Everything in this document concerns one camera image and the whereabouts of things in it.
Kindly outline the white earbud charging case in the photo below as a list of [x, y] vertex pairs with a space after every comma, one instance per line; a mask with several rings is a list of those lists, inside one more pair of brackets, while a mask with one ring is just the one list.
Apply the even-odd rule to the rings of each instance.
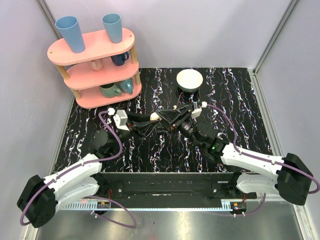
[[153, 112], [151, 115], [150, 115], [150, 120], [151, 121], [156, 121], [156, 120], [160, 120], [161, 117], [156, 113], [156, 112]]

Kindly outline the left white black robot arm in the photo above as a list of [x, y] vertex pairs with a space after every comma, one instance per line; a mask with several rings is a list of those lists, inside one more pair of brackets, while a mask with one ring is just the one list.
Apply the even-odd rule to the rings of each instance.
[[110, 110], [98, 114], [105, 128], [94, 134], [91, 149], [85, 157], [59, 172], [46, 177], [36, 174], [27, 181], [17, 201], [17, 207], [21, 210], [22, 226], [42, 227], [58, 211], [81, 199], [98, 200], [97, 207], [90, 208], [95, 218], [102, 218], [103, 212], [109, 209], [111, 204], [125, 209], [111, 198], [113, 192], [101, 174], [103, 164], [122, 154], [121, 138], [126, 133], [134, 131], [147, 136], [161, 117], [155, 112], [150, 115], [140, 115], [117, 110], [113, 119], [120, 130], [118, 135], [104, 120], [104, 114], [110, 114]]

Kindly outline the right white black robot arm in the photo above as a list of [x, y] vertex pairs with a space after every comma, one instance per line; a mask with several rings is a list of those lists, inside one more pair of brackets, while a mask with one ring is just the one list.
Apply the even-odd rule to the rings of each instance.
[[235, 181], [227, 185], [228, 195], [239, 198], [243, 194], [263, 193], [279, 195], [287, 202], [303, 206], [314, 177], [308, 167], [295, 154], [274, 156], [237, 147], [218, 137], [218, 130], [207, 121], [198, 121], [202, 108], [191, 110], [189, 106], [163, 110], [151, 114], [169, 131], [178, 130], [195, 143], [207, 159], [225, 166], [247, 170], [237, 173]]

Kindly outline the light blue butterfly mug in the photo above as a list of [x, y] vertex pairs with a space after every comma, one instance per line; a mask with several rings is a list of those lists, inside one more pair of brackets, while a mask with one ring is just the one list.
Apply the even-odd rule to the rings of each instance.
[[119, 88], [121, 89], [121, 91], [122, 91], [123, 93], [133, 94], [134, 85], [133, 85], [133, 80], [132, 80], [132, 78], [119, 81], [119, 82], [118, 82], [118, 86], [119, 86]]

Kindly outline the green glazed mug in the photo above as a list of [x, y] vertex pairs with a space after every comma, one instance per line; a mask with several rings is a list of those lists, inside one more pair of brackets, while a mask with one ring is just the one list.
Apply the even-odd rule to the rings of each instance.
[[99, 90], [101, 94], [106, 98], [113, 98], [122, 94], [122, 90], [119, 88], [116, 82], [101, 85], [99, 87]]

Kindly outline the cream white bowl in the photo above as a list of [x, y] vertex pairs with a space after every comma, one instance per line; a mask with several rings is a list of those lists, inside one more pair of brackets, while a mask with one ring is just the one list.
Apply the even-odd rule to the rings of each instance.
[[203, 76], [195, 69], [184, 69], [177, 74], [176, 82], [183, 92], [193, 93], [201, 87]]

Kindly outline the pink three-tier shelf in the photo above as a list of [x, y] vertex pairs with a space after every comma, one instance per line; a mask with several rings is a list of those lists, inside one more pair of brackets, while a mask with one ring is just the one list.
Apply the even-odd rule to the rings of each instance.
[[[83, 52], [72, 52], [63, 38], [47, 50], [49, 60], [59, 70], [77, 104], [84, 109], [94, 109], [137, 97], [142, 91], [142, 84], [133, 32], [123, 28], [120, 43], [112, 43], [105, 30], [84, 33], [82, 37], [85, 45]], [[129, 52], [129, 58], [124, 65], [114, 65], [111, 56], [125, 52]], [[90, 62], [97, 59], [102, 59], [103, 69], [94, 71]], [[111, 98], [101, 94], [100, 86], [130, 78], [133, 80], [133, 94], [122, 93]]]

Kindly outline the dark blue mug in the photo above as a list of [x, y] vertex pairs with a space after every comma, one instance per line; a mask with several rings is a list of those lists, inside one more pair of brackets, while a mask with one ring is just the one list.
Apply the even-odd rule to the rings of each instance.
[[129, 59], [129, 57], [130, 57], [130, 54], [127, 51], [127, 52], [124, 52], [124, 53], [121, 53], [121, 54], [117, 54], [117, 55], [111, 56], [111, 60], [112, 60], [114, 65], [122, 66]]

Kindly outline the pink mug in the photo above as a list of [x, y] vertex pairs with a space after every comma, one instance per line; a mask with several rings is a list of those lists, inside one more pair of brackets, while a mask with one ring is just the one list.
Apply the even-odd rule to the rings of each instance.
[[90, 61], [90, 68], [93, 71], [100, 71], [104, 67], [102, 59], [95, 59]]

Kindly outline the right light blue tumbler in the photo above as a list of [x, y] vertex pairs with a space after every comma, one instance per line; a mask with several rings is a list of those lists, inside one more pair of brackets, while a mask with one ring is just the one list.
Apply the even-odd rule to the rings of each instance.
[[102, 23], [109, 40], [118, 44], [123, 40], [123, 30], [121, 16], [117, 13], [106, 14], [102, 18]]

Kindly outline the light blue tumbler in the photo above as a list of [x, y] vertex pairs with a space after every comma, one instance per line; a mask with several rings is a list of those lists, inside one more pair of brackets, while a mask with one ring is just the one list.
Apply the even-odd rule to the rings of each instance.
[[81, 53], [85, 50], [85, 43], [78, 19], [74, 16], [64, 16], [55, 22], [55, 27], [73, 53]]
[[123, 30], [121, 16], [117, 13], [106, 14], [102, 18], [102, 23], [109, 40], [118, 44], [123, 40]]

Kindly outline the left light blue tumbler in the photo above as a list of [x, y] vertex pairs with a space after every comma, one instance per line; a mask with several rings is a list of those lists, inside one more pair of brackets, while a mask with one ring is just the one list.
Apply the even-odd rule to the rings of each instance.
[[85, 43], [78, 19], [74, 16], [64, 16], [55, 22], [55, 27], [73, 53], [81, 53], [85, 50]]

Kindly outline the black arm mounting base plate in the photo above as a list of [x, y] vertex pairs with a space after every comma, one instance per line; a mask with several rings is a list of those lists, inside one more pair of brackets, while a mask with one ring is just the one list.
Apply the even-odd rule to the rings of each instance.
[[190, 195], [214, 199], [256, 199], [255, 192], [243, 193], [236, 188], [239, 173], [224, 172], [105, 172], [112, 197]]

